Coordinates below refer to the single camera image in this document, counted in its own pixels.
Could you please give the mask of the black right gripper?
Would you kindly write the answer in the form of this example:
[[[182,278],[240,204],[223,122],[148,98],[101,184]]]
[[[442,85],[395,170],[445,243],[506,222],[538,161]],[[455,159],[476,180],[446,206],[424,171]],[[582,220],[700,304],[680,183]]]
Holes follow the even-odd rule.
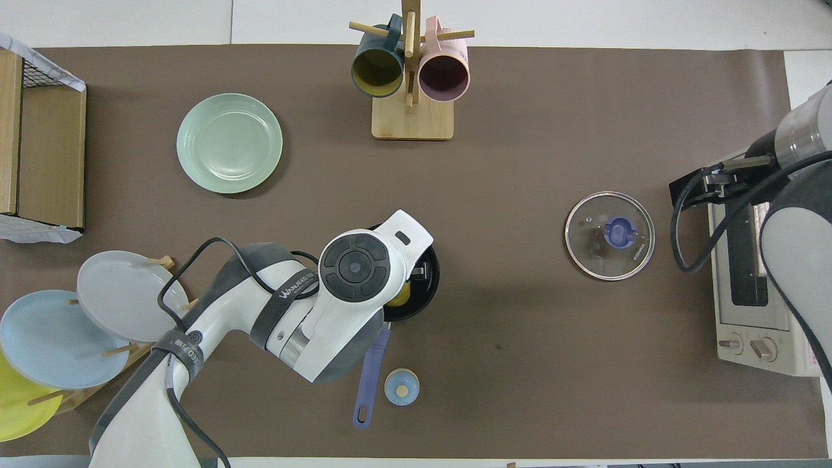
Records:
[[[704,203],[723,204],[752,189],[773,171],[773,155],[731,158],[720,163],[719,169],[698,169],[669,184],[669,198],[681,209]]]

